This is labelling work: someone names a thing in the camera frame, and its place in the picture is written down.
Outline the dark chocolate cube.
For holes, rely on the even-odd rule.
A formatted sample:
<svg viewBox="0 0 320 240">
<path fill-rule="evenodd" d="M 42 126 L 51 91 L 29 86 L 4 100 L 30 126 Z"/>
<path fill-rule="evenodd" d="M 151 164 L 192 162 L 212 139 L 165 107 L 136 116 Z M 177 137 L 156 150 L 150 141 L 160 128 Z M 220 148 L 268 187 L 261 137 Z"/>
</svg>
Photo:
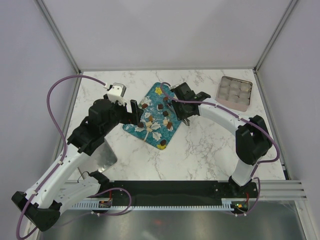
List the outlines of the dark chocolate cube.
<svg viewBox="0 0 320 240">
<path fill-rule="evenodd" d="M 162 114 L 163 114 L 164 117 L 169 115 L 169 113 L 167 111 L 164 111 Z"/>
</svg>

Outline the metal tongs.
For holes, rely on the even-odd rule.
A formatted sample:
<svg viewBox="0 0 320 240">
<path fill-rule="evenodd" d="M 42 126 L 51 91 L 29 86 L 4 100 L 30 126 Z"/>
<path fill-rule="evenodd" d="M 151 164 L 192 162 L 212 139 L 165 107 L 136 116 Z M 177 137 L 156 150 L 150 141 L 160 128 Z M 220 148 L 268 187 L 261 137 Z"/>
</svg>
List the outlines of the metal tongs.
<svg viewBox="0 0 320 240">
<path fill-rule="evenodd" d="M 189 117 L 191 116 L 189 112 L 187 112 L 185 109 L 183 109 L 183 103 L 174 101 L 174 100 L 167 100 L 167 104 L 169 108 L 173 110 L 173 112 L 176 115 L 176 118 L 179 121 L 182 121 L 186 126 L 190 126 L 190 120 Z"/>
</svg>

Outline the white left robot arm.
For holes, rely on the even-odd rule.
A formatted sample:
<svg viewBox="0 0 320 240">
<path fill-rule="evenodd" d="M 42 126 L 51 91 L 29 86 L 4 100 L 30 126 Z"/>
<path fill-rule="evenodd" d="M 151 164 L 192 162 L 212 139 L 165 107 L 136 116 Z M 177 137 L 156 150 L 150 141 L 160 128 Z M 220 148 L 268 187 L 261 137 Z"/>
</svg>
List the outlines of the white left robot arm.
<svg viewBox="0 0 320 240">
<path fill-rule="evenodd" d="M 137 125 L 143 110 L 136 100 L 125 105 L 98 99 L 88 115 L 75 128 L 58 157 L 42 177 L 25 192 L 17 191 L 11 200 L 41 232 L 49 230 L 64 211 L 91 196 L 105 197 L 110 190 L 109 179 L 93 171 L 83 183 L 61 190 L 71 174 L 105 142 L 105 136 L 118 124 Z"/>
</svg>

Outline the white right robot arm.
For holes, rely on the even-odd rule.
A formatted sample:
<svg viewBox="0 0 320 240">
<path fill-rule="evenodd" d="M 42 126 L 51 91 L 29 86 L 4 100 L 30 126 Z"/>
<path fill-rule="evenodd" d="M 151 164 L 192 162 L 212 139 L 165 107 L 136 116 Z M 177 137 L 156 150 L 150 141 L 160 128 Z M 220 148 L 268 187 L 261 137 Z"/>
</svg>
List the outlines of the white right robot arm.
<svg viewBox="0 0 320 240">
<path fill-rule="evenodd" d="M 259 115 L 242 117 L 218 104 L 204 92 L 190 100 L 172 100 L 171 104 L 178 120 L 200 116 L 217 123 L 234 135 L 238 162 L 229 178 L 228 191 L 233 197 L 241 197 L 247 191 L 246 184 L 251 181 L 258 161 L 272 147 L 264 119 Z"/>
</svg>

